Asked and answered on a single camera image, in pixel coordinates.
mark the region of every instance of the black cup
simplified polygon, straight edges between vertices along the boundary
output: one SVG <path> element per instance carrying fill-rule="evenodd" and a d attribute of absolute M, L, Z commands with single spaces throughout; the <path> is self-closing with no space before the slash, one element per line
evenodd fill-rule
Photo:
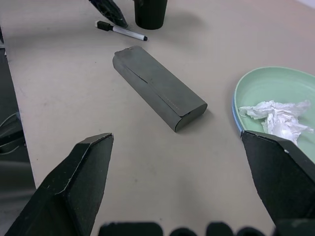
<path fill-rule="evenodd" d="M 136 24 L 146 30 L 163 26 L 167 0 L 134 0 Z"/>

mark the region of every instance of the beige table surface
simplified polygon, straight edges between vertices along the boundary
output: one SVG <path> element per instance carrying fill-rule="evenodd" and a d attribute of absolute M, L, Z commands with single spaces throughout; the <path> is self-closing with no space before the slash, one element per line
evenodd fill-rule
<path fill-rule="evenodd" d="M 134 23 L 148 42 L 94 27 L 87 0 L 2 0 L 0 24 L 36 186 L 87 136 L 113 132 L 112 159 L 92 235 L 105 221 L 157 221 L 203 235 L 273 223 L 254 187 L 231 114 L 237 81 L 278 65 L 315 74 L 315 11 L 294 0 L 169 0 L 164 26 Z M 140 45 L 208 104 L 174 133 L 116 72 L 115 51 Z"/>

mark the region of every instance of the light green bowl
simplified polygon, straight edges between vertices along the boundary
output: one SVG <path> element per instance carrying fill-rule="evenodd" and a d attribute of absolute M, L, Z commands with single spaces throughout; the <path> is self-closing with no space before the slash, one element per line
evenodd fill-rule
<path fill-rule="evenodd" d="M 299 117 L 299 122 L 315 129 L 315 76 L 284 67 L 262 67 L 247 73 L 234 92 L 234 107 L 240 126 L 244 130 L 263 132 L 262 120 L 242 117 L 238 108 L 270 100 L 281 103 L 309 100 L 312 106 Z M 303 132 L 297 143 L 315 163 L 315 134 Z"/>

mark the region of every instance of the dry erase marker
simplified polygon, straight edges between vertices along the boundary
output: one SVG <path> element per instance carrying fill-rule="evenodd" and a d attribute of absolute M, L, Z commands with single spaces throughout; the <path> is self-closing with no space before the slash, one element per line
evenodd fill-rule
<path fill-rule="evenodd" d="M 106 23 L 106 22 L 103 22 L 103 21 L 95 21 L 95 27 L 100 29 L 100 30 L 105 30 L 105 31 L 110 31 L 111 30 L 111 31 L 114 31 L 114 32 L 117 32 L 117 33 L 121 33 L 121 34 L 127 35 L 129 37 L 140 39 L 142 41 L 147 41 L 148 40 L 147 36 L 144 36 L 144 35 L 139 34 L 139 33 L 131 32 L 131 31 L 128 31 L 126 29 L 123 29 L 123 28 L 120 28 L 120 27 L 117 27 L 117 26 L 111 26 L 109 23 Z"/>

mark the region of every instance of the crumpled tissue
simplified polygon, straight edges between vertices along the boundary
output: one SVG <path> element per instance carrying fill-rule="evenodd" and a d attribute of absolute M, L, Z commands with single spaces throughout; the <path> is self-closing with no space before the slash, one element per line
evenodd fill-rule
<path fill-rule="evenodd" d="M 299 124 L 298 117 L 309 107 L 311 102 L 306 100 L 300 103 L 279 103 L 275 101 L 261 102 L 254 107 L 240 107 L 241 116 L 248 115 L 254 119 L 264 119 L 262 127 L 265 133 L 289 139 L 297 145 L 297 139 L 302 131 L 314 133 L 306 125 Z"/>

